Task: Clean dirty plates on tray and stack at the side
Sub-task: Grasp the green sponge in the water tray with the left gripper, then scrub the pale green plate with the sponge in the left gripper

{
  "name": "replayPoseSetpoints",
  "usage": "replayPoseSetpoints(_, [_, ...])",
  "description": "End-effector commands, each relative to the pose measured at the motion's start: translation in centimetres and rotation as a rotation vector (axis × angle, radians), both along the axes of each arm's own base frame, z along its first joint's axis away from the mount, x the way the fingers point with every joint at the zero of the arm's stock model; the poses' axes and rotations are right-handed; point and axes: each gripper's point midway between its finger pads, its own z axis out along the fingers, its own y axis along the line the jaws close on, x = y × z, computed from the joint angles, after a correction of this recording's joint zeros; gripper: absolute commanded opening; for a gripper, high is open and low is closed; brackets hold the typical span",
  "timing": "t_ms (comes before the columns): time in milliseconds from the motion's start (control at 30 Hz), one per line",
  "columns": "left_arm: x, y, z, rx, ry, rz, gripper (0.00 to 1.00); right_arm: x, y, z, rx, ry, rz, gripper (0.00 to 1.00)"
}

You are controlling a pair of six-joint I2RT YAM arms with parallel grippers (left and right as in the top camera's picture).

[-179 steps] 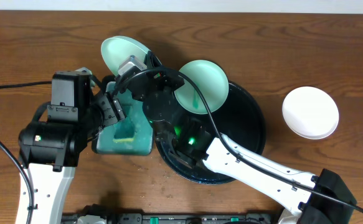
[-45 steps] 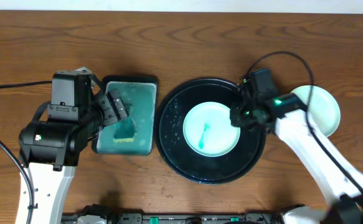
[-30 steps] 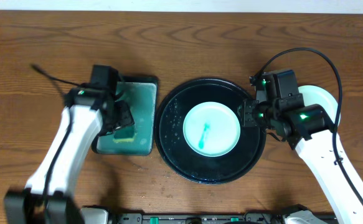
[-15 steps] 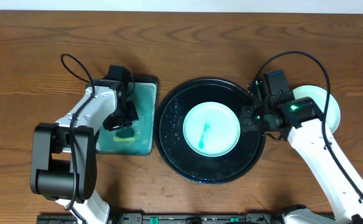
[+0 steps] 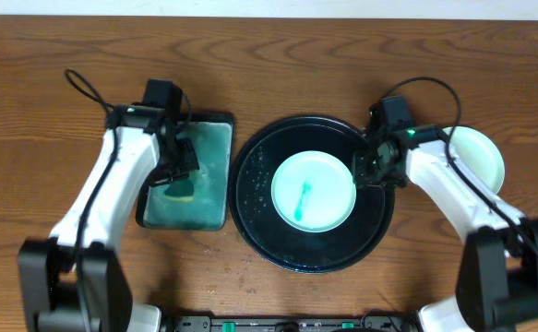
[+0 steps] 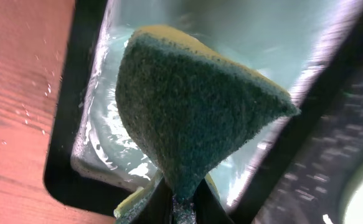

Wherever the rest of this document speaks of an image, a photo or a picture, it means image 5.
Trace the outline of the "green yellow sponge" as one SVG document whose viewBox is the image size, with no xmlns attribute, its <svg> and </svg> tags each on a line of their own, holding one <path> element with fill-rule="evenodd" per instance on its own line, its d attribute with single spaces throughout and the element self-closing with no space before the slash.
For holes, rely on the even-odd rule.
<svg viewBox="0 0 538 332">
<path fill-rule="evenodd" d="M 195 186 L 189 179 L 168 184 L 164 195 L 172 201 L 189 202 L 194 200 Z"/>
</svg>

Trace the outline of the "mint plate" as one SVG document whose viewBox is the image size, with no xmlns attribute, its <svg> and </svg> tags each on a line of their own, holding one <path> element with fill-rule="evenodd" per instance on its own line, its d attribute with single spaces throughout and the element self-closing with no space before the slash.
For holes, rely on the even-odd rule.
<svg viewBox="0 0 538 332">
<path fill-rule="evenodd" d="M 339 227 L 351 215 L 357 197 L 348 167 L 316 150 L 285 160 L 274 173 L 270 193 L 280 217 L 297 230 L 310 233 Z"/>
<path fill-rule="evenodd" d="M 505 180 L 505 163 L 496 144 L 473 128 L 458 126 L 450 140 L 464 164 L 494 193 L 498 194 Z"/>
</svg>

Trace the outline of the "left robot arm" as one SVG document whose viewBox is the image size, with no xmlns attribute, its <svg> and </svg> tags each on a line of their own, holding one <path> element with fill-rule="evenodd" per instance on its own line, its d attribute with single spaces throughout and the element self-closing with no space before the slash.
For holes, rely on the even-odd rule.
<svg viewBox="0 0 538 332">
<path fill-rule="evenodd" d="M 197 167 L 178 138 L 177 106 L 118 105 L 106 117 L 102 149 L 78 197 L 45 239 L 17 256 L 29 331 L 159 331 L 162 310 L 133 300 L 117 257 L 129 214 L 148 187 L 185 179 Z"/>
</svg>

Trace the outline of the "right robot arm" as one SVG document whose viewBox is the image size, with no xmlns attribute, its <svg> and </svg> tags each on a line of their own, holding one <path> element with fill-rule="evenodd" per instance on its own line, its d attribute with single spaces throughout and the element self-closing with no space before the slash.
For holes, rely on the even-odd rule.
<svg viewBox="0 0 538 332">
<path fill-rule="evenodd" d="M 464 243 L 455 293 L 417 314 L 423 331 L 513 331 L 538 318 L 538 219 L 528 219 L 462 161 L 436 125 L 372 125 L 353 157 L 360 187 L 408 183 L 436 204 Z"/>
</svg>

